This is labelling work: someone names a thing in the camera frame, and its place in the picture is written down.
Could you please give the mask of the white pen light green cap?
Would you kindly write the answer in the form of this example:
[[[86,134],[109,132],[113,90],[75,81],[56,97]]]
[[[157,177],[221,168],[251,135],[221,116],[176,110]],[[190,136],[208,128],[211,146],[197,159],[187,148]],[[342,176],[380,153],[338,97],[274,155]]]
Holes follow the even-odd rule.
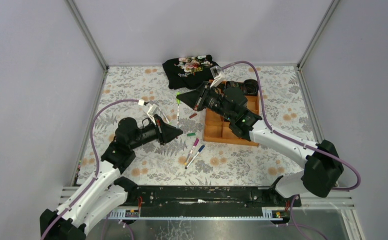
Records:
[[[176,127],[179,128],[180,123],[180,99],[178,96],[180,95],[180,92],[176,93],[176,103],[177,103],[177,114],[176,114]]]

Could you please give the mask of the white pen magenta cap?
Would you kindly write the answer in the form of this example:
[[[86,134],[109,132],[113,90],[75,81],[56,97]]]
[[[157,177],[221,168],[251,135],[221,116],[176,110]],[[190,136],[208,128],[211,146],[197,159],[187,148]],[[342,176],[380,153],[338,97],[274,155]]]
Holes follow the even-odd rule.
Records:
[[[188,156],[186,157],[186,160],[185,160],[185,163],[184,163],[185,166],[188,164],[188,161],[189,161],[191,155],[193,154],[194,149],[195,149],[195,147],[197,146],[198,142],[199,142],[199,139],[196,138],[195,141],[194,141],[194,144],[193,144],[193,146],[192,146],[192,148],[191,148],[191,150],[190,150],[189,153],[188,153]]]

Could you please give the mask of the white pen blue cap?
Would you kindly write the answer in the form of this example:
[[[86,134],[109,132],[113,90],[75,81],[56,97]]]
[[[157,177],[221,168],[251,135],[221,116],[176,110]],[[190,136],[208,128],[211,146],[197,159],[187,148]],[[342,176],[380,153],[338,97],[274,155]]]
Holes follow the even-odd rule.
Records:
[[[198,151],[194,154],[194,156],[189,160],[189,162],[186,164],[185,169],[188,169],[189,166],[194,162],[194,159],[201,153],[201,151],[204,149],[205,145],[202,145]]]

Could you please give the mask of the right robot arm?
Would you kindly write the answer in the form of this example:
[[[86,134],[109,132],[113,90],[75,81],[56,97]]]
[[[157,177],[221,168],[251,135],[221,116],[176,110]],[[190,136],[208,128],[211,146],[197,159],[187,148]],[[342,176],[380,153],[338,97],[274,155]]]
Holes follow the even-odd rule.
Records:
[[[303,141],[270,126],[247,108],[248,99],[239,87],[220,92],[204,82],[195,90],[177,95],[177,99],[198,112],[211,110],[229,122],[229,129],[236,137],[272,148],[298,164],[301,172],[282,176],[272,184],[284,198],[303,193],[325,198],[344,171],[336,161],[336,149],[331,142]]]

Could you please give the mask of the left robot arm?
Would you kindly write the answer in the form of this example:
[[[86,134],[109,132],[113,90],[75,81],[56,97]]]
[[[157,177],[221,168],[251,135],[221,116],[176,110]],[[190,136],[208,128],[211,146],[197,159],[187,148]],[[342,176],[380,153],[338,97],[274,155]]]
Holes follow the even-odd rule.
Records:
[[[135,159],[135,149],[149,142],[165,145],[183,131],[155,115],[146,126],[138,127],[132,117],[118,123],[113,141],[101,156],[96,170],[77,191],[55,210],[40,216],[42,240],[84,240],[89,232],[113,209],[125,203],[137,187],[122,176]]]

